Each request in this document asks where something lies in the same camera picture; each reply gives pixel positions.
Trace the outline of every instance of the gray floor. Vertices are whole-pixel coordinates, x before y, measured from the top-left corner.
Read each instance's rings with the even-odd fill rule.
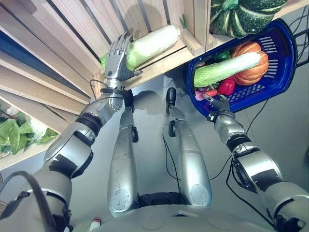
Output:
[[[301,10],[287,16],[291,22],[301,14]],[[283,177],[309,190],[309,65],[298,68],[290,88],[283,94],[269,100],[265,109],[253,123],[249,136],[257,142],[280,165]],[[139,131],[139,142],[134,144],[138,174],[139,193],[176,191],[177,184],[169,177],[165,167],[165,149],[162,141],[163,126],[168,122],[165,114],[165,94],[169,87],[176,87],[177,93],[183,93],[182,69],[159,76],[133,89],[135,95],[135,126]],[[247,128],[249,122],[260,110],[263,103],[236,113],[237,120]],[[204,155],[210,178],[222,168],[230,155],[221,143],[213,124],[205,120],[192,105],[189,97],[177,96],[176,105],[180,108],[196,135]],[[93,218],[103,221],[112,219],[107,208],[107,183],[113,145],[117,137],[121,112],[118,112],[101,130],[93,145],[95,157],[85,173],[72,180],[73,195],[70,209],[71,224],[75,232],[85,232]],[[177,159],[177,147],[174,139],[167,142]],[[39,154],[11,168],[1,171],[7,177],[16,170],[35,172],[42,164],[43,154]],[[226,187],[225,178],[228,167],[211,182],[212,208],[250,219],[260,224],[266,223],[246,204],[238,200]],[[9,201],[18,193],[23,182],[17,179],[9,184],[0,196],[0,200]],[[263,213],[265,208],[254,193],[245,192],[234,181],[231,186],[243,198],[251,202]]]

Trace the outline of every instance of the blue plastic basket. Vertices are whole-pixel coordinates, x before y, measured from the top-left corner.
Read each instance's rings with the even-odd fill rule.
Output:
[[[193,60],[189,63],[187,86],[192,103],[205,117],[213,111],[206,101],[197,101],[194,91],[194,74],[196,66],[222,52],[232,50],[246,41],[255,41],[267,53],[269,67],[262,79],[251,86],[236,85],[233,94],[228,96],[230,110],[237,112],[274,97],[286,91],[293,79],[297,65],[297,46],[288,25],[277,19],[269,23],[258,34],[248,35],[242,39],[233,39]]]

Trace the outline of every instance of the pumpkin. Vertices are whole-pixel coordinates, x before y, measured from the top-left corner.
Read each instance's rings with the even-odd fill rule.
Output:
[[[287,0],[211,0],[214,34],[241,38],[261,31]]]
[[[248,41],[236,46],[231,53],[231,57],[238,57],[248,52],[257,52],[260,55],[260,61],[254,67],[234,75],[236,83],[242,86],[255,84],[262,78],[268,69],[268,56],[265,52],[261,51],[261,46],[256,42]]]

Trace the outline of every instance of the wooden slat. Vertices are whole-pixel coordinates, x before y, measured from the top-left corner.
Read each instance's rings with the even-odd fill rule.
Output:
[[[81,4],[80,0],[53,0],[53,3],[89,44],[98,57],[102,57],[108,51],[110,47],[109,44]]]
[[[187,20],[187,29],[194,36],[194,1],[193,0],[185,0],[183,2],[184,7],[184,15]]]
[[[163,1],[142,0],[151,31],[167,25]]]
[[[309,5],[309,0],[288,0],[285,6],[278,13],[275,14],[273,20],[276,18],[280,18],[281,16],[284,16],[306,5]]]
[[[169,9],[170,23],[178,26],[180,30],[183,28],[180,22],[180,18],[183,18],[184,14],[184,1],[186,0],[166,0]]]
[[[209,34],[209,35],[208,35],[208,43],[207,43],[207,48],[206,48],[206,50],[215,47],[215,46],[216,46],[216,43],[217,43],[216,39],[215,39],[211,34]]]
[[[193,59],[194,56],[191,54],[187,47],[181,49],[180,51],[171,54],[170,56],[157,61],[156,63],[142,69],[143,73],[139,76],[133,77],[127,81],[124,81],[124,86],[126,89],[131,89],[136,87],[146,81],[149,81],[177,66],[188,62]]]
[[[8,54],[0,51],[0,65],[10,69],[20,75],[23,75],[39,84],[51,88],[59,93],[62,93],[70,98],[73,98],[83,104],[88,104],[90,98],[80,94],[73,89],[66,87],[58,81],[46,76],[45,74],[31,68],[30,66],[20,62],[19,60],[9,56]]]
[[[162,58],[170,55],[171,53],[176,52],[176,51],[178,51],[178,50],[180,50],[184,47],[185,47],[185,44],[183,43],[183,41],[181,39],[178,39],[172,47],[167,49],[165,52],[162,52],[162,53],[156,55],[155,57],[151,58],[149,61],[141,64],[139,67],[136,68],[136,70],[142,69],[145,66],[148,66],[152,63],[155,63],[157,60],[162,59]]]
[[[47,109],[51,110],[56,115],[60,116],[64,120],[66,120],[68,123],[74,122],[75,118],[77,117],[77,115],[72,114],[70,112],[67,112],[67,111],[64,111],[64,110],[59,110],[59,109],[51,107],[49,105],[44,105],[44,106],[47,107]]]
[[[136,40],[148,34],[137,0],[115,0],[127,28]]]
[[[47,0],[31,0],[31,2],[36,7],[36,11],[31,12],[32,16],[55,36],[91,73],[96,73],[100,69],[99,61],[90,53]]]
[[[194,0],[195,38],[206,48],[209,30],[207,30],[208,0]]]
[[[207,23],[206,23],[206,49],[210,48],[214,43],[212,43],[212,38],[210,39],[210,21],[211,21],[211,0],[205,0],[206,5],[206,15],[207,15]]]
[[[111,41],[115,41],[125,32],[109,0],[85,0],[85,2]]]
[[[99,72],[97,74],[93,74],[93,79],[96,79],[98,81],[103,81],[102,73]],[[105,86],[97,81],[93,82],[93,85],[94,85],[94,92],[95,92],[96,98],[99,98],[101,96],[101,89],[104,88]]]
[[[194,38],[188,29],[181,31],[180,38],[183,40],[184,44],[187,46],[193,56],[198,56],[205,52],[203,46],[199,43],[199,41],[197,41],[196,38]]]
[[[90,95],[90,85],[0,6],[0,29],[48,67]]]
[[[85,107],[79,101],[0,66],[0,89],[52,107],[79,114]]]
[[[31,33],[43,41],[47,47],[70,65],[84,79],[92,79],[92,73],[33,16],[33,12],[38,11],[33,3],[18,0],[2,0],[1,5],[25,24]]]
[[[69,125],[68,122],[59,116],[52,114],[49,109],[36,101],[3,90],[0,90],[0,99],[14,106],[26,115],[47,125],[50,129],[53,129],[58,133],[61,133]]]

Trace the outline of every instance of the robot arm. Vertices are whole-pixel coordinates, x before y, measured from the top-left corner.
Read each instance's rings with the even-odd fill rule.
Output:
[[[205,96],[218,109],[210,115],[221,141],[233,155],[233,168],[244,189],[257,193],[278,231],[308,231],[309,193],[286,182],[273,159],[245,134],[228,102]]]
[[[91,145],[105,123],[123,106],[124,87],[121,82],[140,71],[125,66],[127,46],[131,36],[126,33],[112,45],[106,60],[107,87],[99,100],[89,104],[51,144],[46,151],[43,167],[34,174],[50,212],[54,228],[63,232],[70,220],[71,179],[83,174],[93,158]],[[15,201],[8,204],[0,218],[1,231],[45,231],[33,190],[22,188]]]

